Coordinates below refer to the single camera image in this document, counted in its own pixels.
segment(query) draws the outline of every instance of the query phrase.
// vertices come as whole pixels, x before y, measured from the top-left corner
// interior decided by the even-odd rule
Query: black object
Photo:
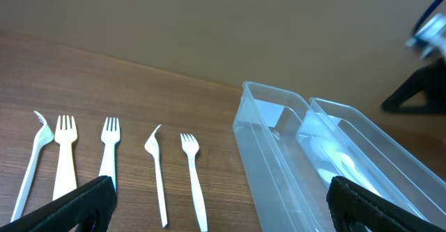
[[[116,207],[112,178],[100,176],[61,198],[0,228],[0,232],[106,231]]]
[[[445,232],[343,176],[332,179],[327,202],[337,232]]]
[[[423,106],[400,107],[409,98],[424,91]],[[444,59],[415,71],[382,105],[393,114],[446,114],[446,64]]]

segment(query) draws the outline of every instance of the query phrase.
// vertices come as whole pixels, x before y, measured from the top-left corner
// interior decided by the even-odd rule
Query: fork handle
[[[72,160],[71,144],[61,144],[56,182],[54,183],[53,201],[75,190],[76,187],[75,165]]]
[[[114,161],[115,144],[107,142],[102,156],[99,176],[110,176],[113,180],[114,191],[116,191],[116,170]]]
[[[208,231],[208,220],[206,218],[206,208],[204,207],[203,192],[201,191],[198,180],[197,168],[195,167],[195,158],[189,157],[190,184],[192,187],[192,197],[194,199],[195,214],[197,215],[200,230]]]
[[[19,196],[17,197],[17,202],[15,203],[13,216],[11,217],[11,222],[14,222],[16,219],[19,219],[22,216],[26,199],[28,198],[29,190],[31,189],[31,184],[33,182],[34,172],[36,171],[39,152],[40,152],[39,148],[33,148],[33,152],[31,153],[31,159],[29,160],[25,176],[23,177],[22,186],[20,187]]]
[[[166,212],[166,200],[164,198],[164,188],[162,186],[160,156],[158,156],[158,158],[155,158],[155,176],[156,176],[156,190],[158,193],[158,203],[160,205],[161,224],[162,227],[164,228],[167,225],[167,212]]]

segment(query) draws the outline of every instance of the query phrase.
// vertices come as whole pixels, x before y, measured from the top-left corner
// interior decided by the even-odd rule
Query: wooden table
[[[116,150],[118,205],[109,231],[161,228],[153,158],[144,144],[158,124],[167,231],[198,231],[180,133],[200,143],[197,171],[209,231],[260,231],[232,122],[241,90],[0,31],[0,226],[10,221],[39,111],[54,130],[73,115],[77,184],[98,176],[106,116],[121,122]],[[42,149],[24,214],[52,200],[59,145]]]

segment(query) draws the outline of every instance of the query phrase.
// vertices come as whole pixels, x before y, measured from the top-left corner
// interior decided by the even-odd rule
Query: white plastic utensil
[[[61,149],[54,183],[53,201],[77,187],[71,148],[72,143],[77,140],[76,122],[73,116],[71,116],[71,124],[69,116],[62,116],[62,126],[61,116],[57,118],[54,140],[60,145]]]
[[[121,140],[119,119],[106,117],[100,139],[105,144],[105,148],[99,176],[110,176],[113,180],[114,191],[116,191],[115,145]]]
[[[54,134],[49,128],[47,121],[41,114],[34,111],[39,121],[43,124],[34,137],[33,151],[31,152],[31,159],[29,160],[28,167],[26,168],[25,176],[23,177],[22,186],[20,187],[19,196],[15,203],[13,217],[11,222],[19,219],[22,216],[23,209],[25,207],[26,199],[28,198],[29,190],[34,178],[34,172],[36,171],[37,161],[39,158],[40,150],[43,146],[47,145],[54,139]]]
[[[181,146],[187,155],[189,162],[190,184],[192,187],[192,198],[194,199],[195,214],[201,232],[208,231],[208,219],[206,217],[206,208],[204,206],[203,192],[198,181],[197,168],[195,167],[195,155],[200,149],[198,141],[191,134],[181,134]]]
[[[164,228],[167,225],[166,201],[164,198],[164,188],[162,186],[160,147],[158,146],[158,142],[155,138],[155,133],[160,127],[161,124],[159,124],[155,128],[155,131],[153,131],[148,138],[146,144],[144,145],[144,148],[153,156],[153,159],[155,160],[156,190],[158,192],[158,203],[160,205],[161,224]]]

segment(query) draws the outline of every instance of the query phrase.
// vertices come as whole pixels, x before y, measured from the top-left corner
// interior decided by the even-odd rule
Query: plastic container compartment
[[[333,231],[325,197],[337,175],[446,227],[445,183],[361,113],[316,98],[312,108],[254,82],[243,88],[233,129],[264,231]]]
[[[344,147],[364,153],[420,212],[421,218],[446,229],[444,181],[357,109],[319,98],[310,98],[310,103],[336,130]]]

